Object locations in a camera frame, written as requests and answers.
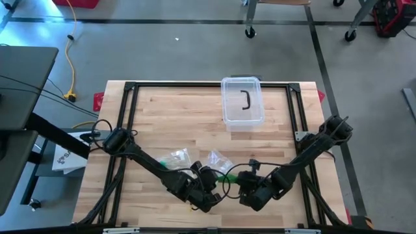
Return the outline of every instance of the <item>black desk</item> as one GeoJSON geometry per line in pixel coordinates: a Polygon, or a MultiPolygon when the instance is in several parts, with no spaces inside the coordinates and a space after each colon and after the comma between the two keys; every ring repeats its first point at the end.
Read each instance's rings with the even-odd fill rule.
{"type": "Polygon", "coordinates": [[[0,174],[2,175],[0,179],[0,215],[5,213],[7,205],[12,199],[37,137],[36,131],[16,131],[8,136],[7,153],[0,161],[0,174]]]}
{"type": "MultiPolygon", "coordinates": [[[[26,84],[11,81],[0,76],[0,136],[13,134],[13,137],[6,137],[6,143],[10,146],[10,148],[7,148],[7,155],[9,153],[14,154],[15,147],[26,147],[26,145],[22,146],[14,142],[17,141],[16,136],[14,136],[15,131],[26,129],[31,130],[32,133],[37,132],[45,139],[82,157],[88,157],[90,150],[88,146],[49,123],[41,116],[33,113],[34,106],[38,101],[41,89],[43,89],[47,81],[57,53],[58,49],[52,47],[0,46],[0,75],[35,87],[30,87],[26,84]],[[9,90],[6,88],[29,90],[31,92],[9,90]]],[[[28,147],[32,149],[34,144],[31,141],[32,138],[28,136],[24,138],[25,142],[30,144],[28,147]]],[[[4,184],[5,187],[0,187],[2,192],[7,190],[7,195],[4,197],[0,196],[0,215],[4,213],[3,208],[7,207],[11,198],[9,198],[10,191],[12,194],[19,181],[21,171],[25,166],[25,163],[22,164],[21,162],[29,161],[38,164],[40,157],[40,154],[30,151],[26,154],[18,153],[14,154],[14,157],[9,157],[8,159],[14,161],[14,163],[4,161],[4,159],[0,161],[0,165],[15,165],[4,166],[0,170],[0,177],[10,180],[10,183],[7,185],[4,184]]],[[[29,203],[36,181],[37,179],[32,178],[29,181],[27,192],[22,199],[22,204],[29,203]]]]}

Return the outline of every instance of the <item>metal stand leg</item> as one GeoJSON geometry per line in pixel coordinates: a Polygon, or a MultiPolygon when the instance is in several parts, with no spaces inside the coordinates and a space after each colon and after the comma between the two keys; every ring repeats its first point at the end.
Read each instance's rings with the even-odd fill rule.
{"type": "Polygon", "coordinates": [[[10,3],[5,3],[3,0],[0,0],[0,3],[3,4],[7,10],[12,10],[12,5],[10,5],[10,3]]]}
{"type": "Polygon", "coordinates": [[[37,152],[33,152],[29,155],[29,158],[27,158],[27,161],[33,164],[39,164],[40,160],[42,159],[42,155],[37,152]]]}
{"type": "Polygon", "coordinates": [[[403,88],[402,92],[404,94],[404,97],[406,98],[406,101],[408,102],[411,113],[413,114],[413,117],[415,117],[415,120],[416,120],[416,97],[415,97],[415,94],[413,94],[413,91],[410,88],[403,88]]]}
{"type": "Polygon", "coordinates": [[[39,179],[39,177],[36,175],[37,170],[38,170],[38,164],[36,164],[33,168],[29,182],[27,182],[25,193],[23,193],[23,196],[21,197],[20,205],[28,205],[31,202],[34,188],[39,179]]]}
{"type": "Polygon", "coordinates": [[[39,135],[42,135],[46,139],[53,141],[75,154],[78,154],[84,159],[88,159],[90,148],[86,144],[54,126],[52,123],[49,123],[39,115],[32,113],[27,120],[26,128],[35,130],[39,133],[39,135]]]}
{"type": "Polygon", "coordinates": [[[353,22],[351,23],[350,29],[348,32],[345,33],[345,40],[347,42],[351,42],[356,39],[356,30],[358,25],[364,20],[365,16],[372,10],[378,0],[360,0],[359,3],[361,4],[361,8],[356,14],[353,22]]]}
{"type": "Polygon", "coordinates": [[[249,0],[248,1],[248,10],[246,18],[246,36],[248,38],[253,38],[255,36],[255,31],[253,29],[253,20],[255,15],[255,8],[257,6],[258,0],[249,0]]]}

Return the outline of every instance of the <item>wooden table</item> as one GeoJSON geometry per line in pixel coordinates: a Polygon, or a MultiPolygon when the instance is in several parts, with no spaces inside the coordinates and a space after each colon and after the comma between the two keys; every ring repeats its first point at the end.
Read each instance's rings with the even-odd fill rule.
{"type": "MultiPolygon", "coordinates": [[[[124,81],[109,81],[99,119],[116,125],[124,81]]],[[[307,124],[317,131],[324,122],[315,83],[300,83],[307,124]]],[[[220,88],[142,87],[133,129],[135,140],[152,157],[187,148],[193,161],[203,159],[217,149],[233,163],[247,163],[250,158],[263,162],[288,163],[295,156],[293,133],[285,91],[262,88],[265,123],[249,133],[229,133],[222,121],[220,88]]],[[[131,94],[127,102],[127,123],[131,94]]],[[[98,125],[99,129],[108,129],[98,125]]],[[[73,221],[80,221],[95,205],[103,192],[109,156],[102,151],[90,154],[78,197],[73,221]]],[[[343,197],[333,159],[321,155],[316,161],[323,197],[341,220],[347,222],[343,197]]],[[[273,166],[262,165],[259,175],[265,176],[273,166]]],[[[234,171],[247,170],[238,167],[234,171]]],[[[238,193],[233,185],[230,195],[238,193]]],[[[311,197],[315,220],[316,203],[311,197]]],[[[112,198],[107,207],[110,214],[112,198]]],[[[134,161],[127,161],[117,223],[129,222],[140,227],[219,227],[219,228],[293,228],[306,224],[300,180],[281,200],[270,200],[259,212],[226,198],[207,214],[192,211],[162,186],[160,180],[134,161]]]]}

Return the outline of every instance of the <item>clear plastic container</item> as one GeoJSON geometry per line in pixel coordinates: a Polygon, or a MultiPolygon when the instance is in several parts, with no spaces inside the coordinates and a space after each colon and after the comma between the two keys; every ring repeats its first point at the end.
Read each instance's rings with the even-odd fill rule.
{"type": "Polygon", "coordinates": [[[250,131],[265,121],[259,79],[226,77],[221,81],[222,116],[228,131],[250,131]]]}

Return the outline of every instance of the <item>rolling cart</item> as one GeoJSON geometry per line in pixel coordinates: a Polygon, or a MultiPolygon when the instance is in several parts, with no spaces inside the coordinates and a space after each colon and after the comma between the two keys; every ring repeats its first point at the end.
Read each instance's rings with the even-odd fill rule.
{"type": "Polygon", "coordinates": [[[255,15],[255,8],[258,3],[267,3],[267,4],[281,4],[281,5],[308,5],[310,0],[242,0],[242,5],[248,7],[247,17],[246,17],[246,36],[248,38],[253,38],[256,33],[253,29],[253,19],[255,15]]]}
{"type": "MultiPolygon", "coordinates": [[[[336,7],[340,7],[342,4],[344,4],[345,0],[333,0],[333,5],[336,7]]],[[[354,17],[353,22],[350,25],[350,28],[348,31],[345,32],[344,39],[347,42],[352,42],[357,37],[357,28],[358,25],[364,20],[365,16],[367,16],[371,11],[372,8],[375,6],[375,4],[378,2],[378,0],[358,0],[361,8],[354,17]]]]}

